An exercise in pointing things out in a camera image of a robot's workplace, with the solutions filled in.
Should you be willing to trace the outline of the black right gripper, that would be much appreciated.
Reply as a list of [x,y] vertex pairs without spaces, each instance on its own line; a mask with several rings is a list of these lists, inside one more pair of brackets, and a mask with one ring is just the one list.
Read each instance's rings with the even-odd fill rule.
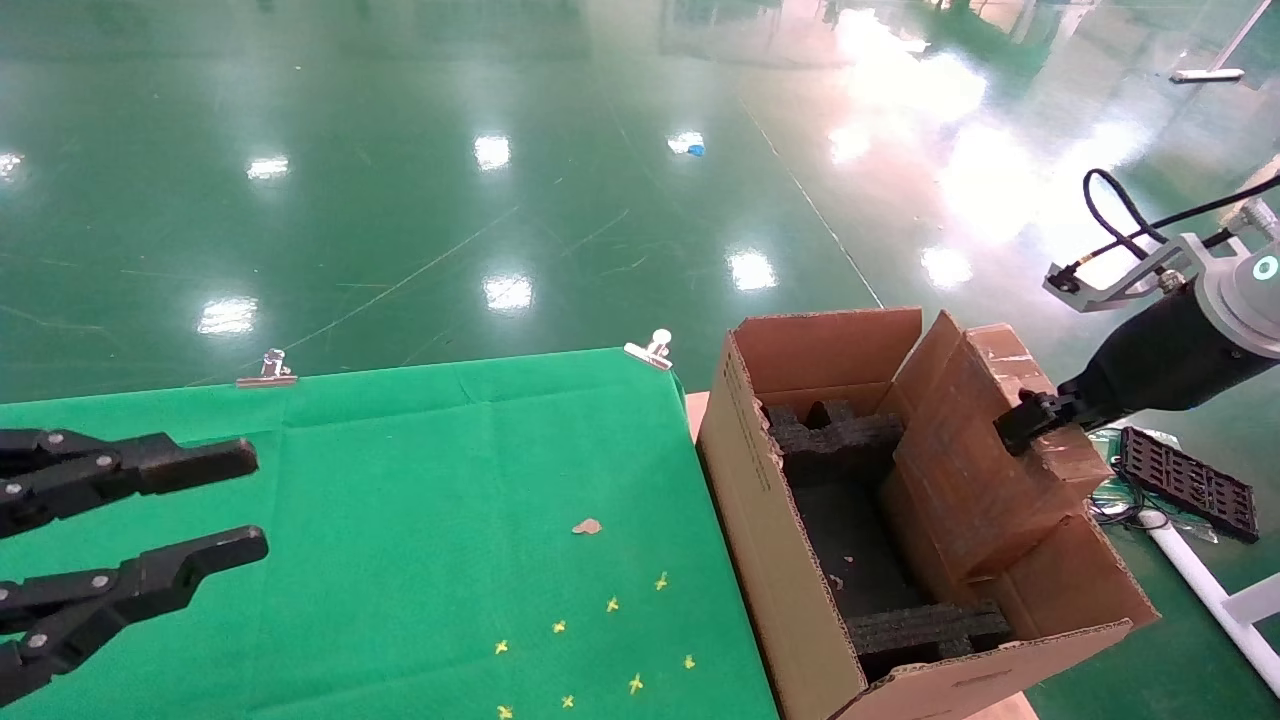
[[1076,416],[1190,410],[1277,365],[1224,334],[1196,290],[1189,281],[1119,325],[1059,395],[1019,389],[1018,405],[995,419],[1006,452],[1021,456]]

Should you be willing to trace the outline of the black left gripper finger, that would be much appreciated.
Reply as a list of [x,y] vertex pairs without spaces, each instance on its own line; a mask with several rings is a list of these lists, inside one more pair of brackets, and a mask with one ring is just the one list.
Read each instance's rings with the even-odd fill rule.
[[106,441],[67,429],[4,429],[1,536],[20,536],[134,495],[169,495],[257,469],[257,451],[243,438],[183,447],[165,433]]
[[1,702],[73,673],[125,628],[186,609],[200,583],[268,556],[259,527],[241,527],[99,568],[1,584]]

